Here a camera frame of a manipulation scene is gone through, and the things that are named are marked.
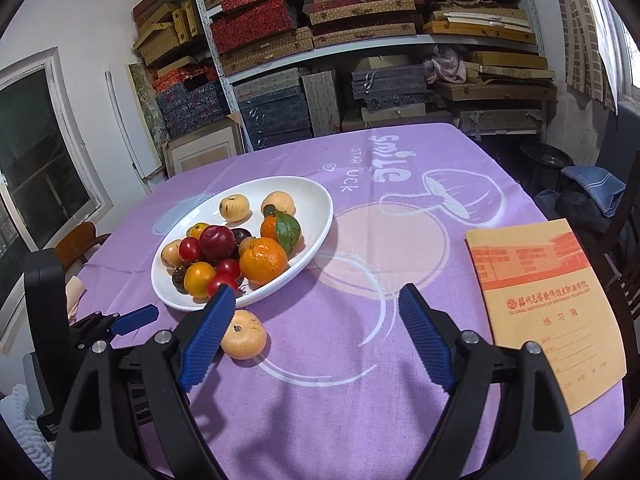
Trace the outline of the orange cherry tomato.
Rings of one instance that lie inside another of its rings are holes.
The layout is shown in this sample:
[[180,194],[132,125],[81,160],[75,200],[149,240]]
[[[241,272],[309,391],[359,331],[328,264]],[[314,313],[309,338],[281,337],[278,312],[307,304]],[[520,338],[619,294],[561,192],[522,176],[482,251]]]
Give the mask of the orange cherry tomato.
[[216,270],[211,264],[205,261],[194,262],[186,269],[183,287],[194,300],[206,299],[208,285],[214,278]]

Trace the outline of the red tomato with calyx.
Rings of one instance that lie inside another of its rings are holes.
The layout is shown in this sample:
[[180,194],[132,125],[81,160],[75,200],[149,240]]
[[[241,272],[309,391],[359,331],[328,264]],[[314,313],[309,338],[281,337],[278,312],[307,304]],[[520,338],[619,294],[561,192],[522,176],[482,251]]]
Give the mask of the red tomato with calyx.
[[185,237],[179,245],[179,255],[183,262],[192,263],[201,259],[201,245],[196,237]]

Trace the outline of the small orange tomato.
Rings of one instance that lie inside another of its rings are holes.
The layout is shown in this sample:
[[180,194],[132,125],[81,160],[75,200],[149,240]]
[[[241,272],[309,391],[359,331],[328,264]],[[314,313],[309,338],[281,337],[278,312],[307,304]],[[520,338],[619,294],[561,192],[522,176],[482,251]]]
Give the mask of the small orange tomato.
[[194,226],[190,226],[190,228],[186,231],[186,237],[193,237],[198,240],[201,237],[202,233],[208,227],[209,227],[209,224],[206,222],[195,223]]

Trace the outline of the red cherry tomato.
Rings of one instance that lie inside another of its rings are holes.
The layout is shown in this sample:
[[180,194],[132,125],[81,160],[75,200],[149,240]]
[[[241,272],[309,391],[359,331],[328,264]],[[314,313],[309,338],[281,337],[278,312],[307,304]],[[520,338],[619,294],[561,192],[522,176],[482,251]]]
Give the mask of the red cherry tomato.
[[216,272],[218,275],[227,275],[229,278],[233,278],[237,283],[243,279],[239,261],[232,258],[219,261],[216,265]]

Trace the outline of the dark red plum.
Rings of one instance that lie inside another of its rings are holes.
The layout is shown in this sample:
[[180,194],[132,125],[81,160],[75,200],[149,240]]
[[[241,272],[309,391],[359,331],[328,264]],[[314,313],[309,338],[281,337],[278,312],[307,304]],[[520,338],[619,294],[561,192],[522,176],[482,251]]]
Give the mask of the dark red plum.
[[234,235],[226,226],[208,226],[200,236],[200,247],[205,261],[217,263],[234,252]]

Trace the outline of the dark brown water chestnut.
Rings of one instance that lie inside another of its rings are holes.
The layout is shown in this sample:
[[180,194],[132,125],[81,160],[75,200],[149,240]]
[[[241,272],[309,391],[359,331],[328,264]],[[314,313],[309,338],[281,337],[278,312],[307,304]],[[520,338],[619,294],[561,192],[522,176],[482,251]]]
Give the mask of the dark brown water chestnut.
[[244,228],[234,228],[231,230],[234,236],[235,246],[239,247],[243,240],[252,237],[252,233]]

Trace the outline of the large mandarin orange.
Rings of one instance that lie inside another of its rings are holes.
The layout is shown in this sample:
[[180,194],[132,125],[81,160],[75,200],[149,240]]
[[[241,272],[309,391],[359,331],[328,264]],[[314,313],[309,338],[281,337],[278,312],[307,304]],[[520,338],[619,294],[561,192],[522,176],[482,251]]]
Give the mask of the large mandarin orange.
[[262,286],[288,268],[288,255],[275,240],[268,237],[255,238],[240,256],[240,268],[250,284]]

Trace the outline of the yellow loquat fruit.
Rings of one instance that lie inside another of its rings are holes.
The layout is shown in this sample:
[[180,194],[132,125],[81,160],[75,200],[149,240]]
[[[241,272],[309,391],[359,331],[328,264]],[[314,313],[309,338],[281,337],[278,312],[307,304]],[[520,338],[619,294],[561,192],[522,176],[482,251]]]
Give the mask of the yellow loquat fruit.
[[250,202],[242,194],[232,194],[223,198],[218,209],[221,217],[229,223],[242,222],[252,213]]

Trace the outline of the mandarin with green leaf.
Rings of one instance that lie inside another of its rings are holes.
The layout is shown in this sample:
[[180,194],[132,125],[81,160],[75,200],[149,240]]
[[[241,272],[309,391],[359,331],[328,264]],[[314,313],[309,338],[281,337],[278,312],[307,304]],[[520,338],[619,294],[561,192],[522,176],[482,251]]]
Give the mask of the mandarin with green leaf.
[[262,220],[260,236],[275,240],[289,256],[302,236],[302,228],[293,216],[278,212]]

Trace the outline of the large yellow round pear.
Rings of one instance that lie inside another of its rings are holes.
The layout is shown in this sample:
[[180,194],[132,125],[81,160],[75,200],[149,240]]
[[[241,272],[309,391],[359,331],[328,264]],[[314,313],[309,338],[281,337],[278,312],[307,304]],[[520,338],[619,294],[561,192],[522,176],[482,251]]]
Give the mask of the large yellow round pear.
[[160,251],[160,261],[166,269],[174,270],[183,264],[180,255],[181,240],[173,240],[166,244]]

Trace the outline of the red tomato with stem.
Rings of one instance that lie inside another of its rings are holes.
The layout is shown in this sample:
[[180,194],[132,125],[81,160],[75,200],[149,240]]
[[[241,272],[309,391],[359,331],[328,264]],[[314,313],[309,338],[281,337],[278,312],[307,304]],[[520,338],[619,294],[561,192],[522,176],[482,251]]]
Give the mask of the red tomato with stem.
[[239,296],[239,284],[232,278],[229,274],[217,274],[207,285],[207,295],[209,298],[213,298],[216,295],[217,290],[221,288],[221,286],[228,286],[232,289],[234,296]]

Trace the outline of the brown longan fruit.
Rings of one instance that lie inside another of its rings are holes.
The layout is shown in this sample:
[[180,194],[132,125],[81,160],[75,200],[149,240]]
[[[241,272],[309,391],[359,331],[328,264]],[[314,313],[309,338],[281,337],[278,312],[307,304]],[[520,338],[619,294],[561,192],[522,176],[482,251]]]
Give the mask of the brown longan fruit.
[[255,240],[254,236],[245,237],[244,240],[239,244],[239,255],[242,256],[244,252],[247,250],[248,246],[252,244]]

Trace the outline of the rolled beige paper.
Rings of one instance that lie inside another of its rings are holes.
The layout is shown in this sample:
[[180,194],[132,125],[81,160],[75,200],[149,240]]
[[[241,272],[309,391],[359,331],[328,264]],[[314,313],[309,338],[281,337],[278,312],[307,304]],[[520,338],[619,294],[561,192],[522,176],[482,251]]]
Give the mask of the rolled beige paper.
[[68,318],[76,315],[80,298],[85,291],[85,284],[76,275],[73,275],[66,283],[66,311]]

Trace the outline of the orange exercise notebook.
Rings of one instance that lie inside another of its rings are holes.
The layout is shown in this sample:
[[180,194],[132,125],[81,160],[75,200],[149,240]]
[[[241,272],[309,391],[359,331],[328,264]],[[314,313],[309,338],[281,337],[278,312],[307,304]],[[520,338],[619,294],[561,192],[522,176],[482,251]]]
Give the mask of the orange exercise notebook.
[[574,414],[626,375],[622,335],[564,219],[465,235],[495,344],[539,344]]

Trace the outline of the purple printed tablecloth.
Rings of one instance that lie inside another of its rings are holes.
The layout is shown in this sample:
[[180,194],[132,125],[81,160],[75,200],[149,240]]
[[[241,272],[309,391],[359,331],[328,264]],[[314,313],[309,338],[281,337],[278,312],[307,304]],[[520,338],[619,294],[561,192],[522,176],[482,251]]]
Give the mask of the purple printed tablecloth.
[[254,304],[270,341],[255,361],[222,358],[190,394],[232,479],[402,479],[447,398],[397,313],[402,285],[488,336],[469,230],[536,223],[533,200],[477,144],[444,124],[334,134],[178,174],[120,222],[81,270],[78,312],[156,304],[151,268],[181,219],[244,182],[299,176],[334,203],[305,270]]

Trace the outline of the framed picture leaning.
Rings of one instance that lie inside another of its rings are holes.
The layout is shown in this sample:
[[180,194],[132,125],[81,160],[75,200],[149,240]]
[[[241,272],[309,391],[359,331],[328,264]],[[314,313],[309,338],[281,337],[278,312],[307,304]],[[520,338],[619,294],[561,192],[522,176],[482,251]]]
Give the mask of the framed picture leaning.
[[166,143],[164,159],[167,177],[242,155],[242,132],[234,115],[224,116]]

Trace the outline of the dark wooden chair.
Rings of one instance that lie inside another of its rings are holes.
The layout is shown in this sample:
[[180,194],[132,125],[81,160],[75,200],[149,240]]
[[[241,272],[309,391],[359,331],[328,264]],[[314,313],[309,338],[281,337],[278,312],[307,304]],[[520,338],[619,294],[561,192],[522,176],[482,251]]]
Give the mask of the dark wooden chair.
[[616,213],[596,246],[596,270],[620,328],[627,374],[639,371],[639,151]]

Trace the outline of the white oval plate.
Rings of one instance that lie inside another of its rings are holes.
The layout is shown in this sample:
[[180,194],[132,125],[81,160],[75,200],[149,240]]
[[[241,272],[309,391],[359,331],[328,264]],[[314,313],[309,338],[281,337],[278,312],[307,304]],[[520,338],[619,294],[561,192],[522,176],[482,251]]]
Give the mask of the white oval plate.
[[333,200],[313,180],[239,184],[190,207],[167,232],[153,260],[152,287],[166,306],[190,312],[236,281],[236,305],[247,307],[311,263],[332,221]]

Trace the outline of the blue folded cloth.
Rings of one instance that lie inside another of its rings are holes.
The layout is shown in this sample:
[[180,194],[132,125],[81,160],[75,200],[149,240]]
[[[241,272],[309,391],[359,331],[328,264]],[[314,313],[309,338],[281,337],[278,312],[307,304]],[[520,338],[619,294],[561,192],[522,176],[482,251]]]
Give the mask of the blue folded cloth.
[[616,214],[626,184],[614,174],[598,166],[566,166],[561,174],[575,181],[606,218]]

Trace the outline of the metal shelving unit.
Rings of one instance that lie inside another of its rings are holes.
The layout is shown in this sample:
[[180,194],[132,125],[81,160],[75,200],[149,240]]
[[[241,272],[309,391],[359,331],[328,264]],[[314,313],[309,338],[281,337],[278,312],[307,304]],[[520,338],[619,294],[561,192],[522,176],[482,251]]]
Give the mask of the metal shelving unit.
[[250,150],[450,122],[543,136],[558,88],[525,0],[195,0]]

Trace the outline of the checked curtain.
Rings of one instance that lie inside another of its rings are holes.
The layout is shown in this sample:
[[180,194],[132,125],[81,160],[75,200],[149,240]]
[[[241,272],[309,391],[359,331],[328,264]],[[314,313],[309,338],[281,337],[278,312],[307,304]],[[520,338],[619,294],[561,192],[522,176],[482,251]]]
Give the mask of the checked curtain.
[[565,83],[610,110],[624,86],[623,46],[608,0],[558,0],[565,46]]

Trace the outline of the window with white frame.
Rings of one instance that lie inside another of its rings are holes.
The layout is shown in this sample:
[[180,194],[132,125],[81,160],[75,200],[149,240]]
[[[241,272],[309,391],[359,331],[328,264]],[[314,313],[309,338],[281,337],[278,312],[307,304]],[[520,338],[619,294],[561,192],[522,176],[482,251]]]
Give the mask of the window with white frame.
[[112,206],[70,107],[58,50],[2,68],[2,333],[20,310],[25,256]]

